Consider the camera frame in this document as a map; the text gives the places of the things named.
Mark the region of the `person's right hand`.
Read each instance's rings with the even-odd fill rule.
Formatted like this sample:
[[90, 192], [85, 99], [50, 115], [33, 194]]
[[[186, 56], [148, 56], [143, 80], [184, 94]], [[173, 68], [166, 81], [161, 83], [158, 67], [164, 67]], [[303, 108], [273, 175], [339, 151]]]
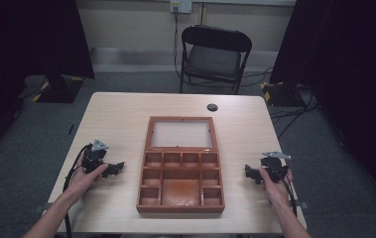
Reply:
[[263, 178], [261, 182], [263, 188], [267, 191], [271, 204], [274, 208], [280, 208], [282, 206], [289, 208], [289, 192], [286, 184], [290, 184], [293, 181], [293, 173], [288, 170], [283, 181], [273, 182], [268, 172], [261, 167], [259, 173]]

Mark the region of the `person's left hand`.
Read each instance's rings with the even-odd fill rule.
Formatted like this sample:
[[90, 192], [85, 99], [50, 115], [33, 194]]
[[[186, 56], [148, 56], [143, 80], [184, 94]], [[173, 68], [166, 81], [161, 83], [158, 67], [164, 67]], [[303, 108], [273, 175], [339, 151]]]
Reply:
[[83, 156], [80, 156], [70, 183], [63, 192], [66, 200], [70, 204], [76, 204], [82, 195], [91, 187], [93, 182], [108, 168], [107, 164], [102, 164], [93, 172], [87, 174], [82, 167], [82, 160]]

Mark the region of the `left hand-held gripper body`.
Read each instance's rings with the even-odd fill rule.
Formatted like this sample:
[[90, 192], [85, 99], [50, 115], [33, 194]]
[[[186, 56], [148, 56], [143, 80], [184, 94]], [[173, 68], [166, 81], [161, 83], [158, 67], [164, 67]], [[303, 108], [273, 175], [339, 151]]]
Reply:
[[99, 166], [104, 164], [103, 158], [108, 148], [108, 145], [98, 139], [95, 139], [93, 143], [88, 145], [84, 151], [84, 156], [81, 163], [84, 171], [87, 174], [95, 171]]

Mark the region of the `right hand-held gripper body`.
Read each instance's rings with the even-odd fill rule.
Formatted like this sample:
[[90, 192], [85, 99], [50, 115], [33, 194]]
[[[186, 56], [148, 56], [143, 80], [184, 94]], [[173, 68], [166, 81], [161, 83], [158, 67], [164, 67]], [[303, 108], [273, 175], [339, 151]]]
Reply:
[[291, 156], [285, 155], [281, 152], [267, 152], [264, 153], [264, 158], [261, 160], [261, 166], [265, 168], [272, 182], [284, 181], [288, 177], [288, 166], [282, 165], [282, 159], [290, 159]]

